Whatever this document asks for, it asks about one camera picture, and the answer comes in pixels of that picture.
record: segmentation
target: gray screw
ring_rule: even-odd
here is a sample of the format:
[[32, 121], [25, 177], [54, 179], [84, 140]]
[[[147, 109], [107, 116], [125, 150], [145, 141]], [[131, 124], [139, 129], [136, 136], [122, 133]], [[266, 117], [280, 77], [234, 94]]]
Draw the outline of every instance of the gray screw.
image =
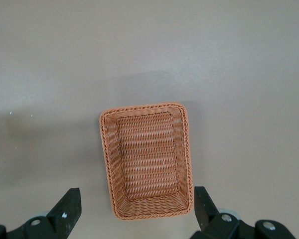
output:
[[33, 222], [31, 222], [31, 226], [38, 225], [38, 224], [40, 224], [40, 222], [41, 222], [40, 219], [36, 219], [36, 220], [34, 220]]
[[221, 219], [224, 220], [225, 222], [231, 222], [232, 221], [231, 217], [227, 214], [222, 215]]
[[271, 231], [276, 230], [275, 225], [270, 222], [264, 222], [263, 226]]

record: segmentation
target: wicker basket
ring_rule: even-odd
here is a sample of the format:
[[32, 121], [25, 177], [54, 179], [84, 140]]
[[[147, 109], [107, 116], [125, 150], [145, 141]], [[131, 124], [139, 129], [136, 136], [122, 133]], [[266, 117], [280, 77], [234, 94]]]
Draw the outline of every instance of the wicker basket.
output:
[[101, 137], [114, 214], [172, 217], [193, 207], [188, 117], [179, 103], [104, 111]]

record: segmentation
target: woven texture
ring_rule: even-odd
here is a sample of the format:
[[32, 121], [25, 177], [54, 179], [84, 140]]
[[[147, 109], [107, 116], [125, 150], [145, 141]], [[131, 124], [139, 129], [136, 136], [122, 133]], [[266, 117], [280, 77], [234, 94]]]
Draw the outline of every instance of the woven texture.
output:
[[179, 103], [104, 111], [100, 129], [111, 204], [123, 220], [172, 217], [193, 207], [189, 127]]

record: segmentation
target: bolt head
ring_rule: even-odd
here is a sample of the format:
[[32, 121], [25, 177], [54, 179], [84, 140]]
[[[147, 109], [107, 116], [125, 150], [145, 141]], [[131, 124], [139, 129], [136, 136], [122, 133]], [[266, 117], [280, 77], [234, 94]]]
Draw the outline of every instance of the bolt head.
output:
[[31, 222], [31, 226], [35, 226], [35, 225], [38, 225], [40, 224], [41, 220], [40, 219], [36, 219], [34, 221]]
[[263, 223], [263, 226], [264, 226], [266, 229], [271, 230], [271, 231], [276, 230], [275, 225], [272, 224], [272, 223], [270, 223], [270, 222], [264, 222], [264, 223]]
[[228, 214], [224, 214], [221, 216], [221, 219], [224, 220], [225, 222], [231, 222], [232, 218]]

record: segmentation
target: orange wicker basket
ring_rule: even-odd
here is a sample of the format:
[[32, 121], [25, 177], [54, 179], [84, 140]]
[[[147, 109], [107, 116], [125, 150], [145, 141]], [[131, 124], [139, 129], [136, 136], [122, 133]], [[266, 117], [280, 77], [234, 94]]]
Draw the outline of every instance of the orange wicker basket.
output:
[[109, 109], [100, 117], [111, 204], [123, 220], [172, 217], [193, 207], [185, 107]]

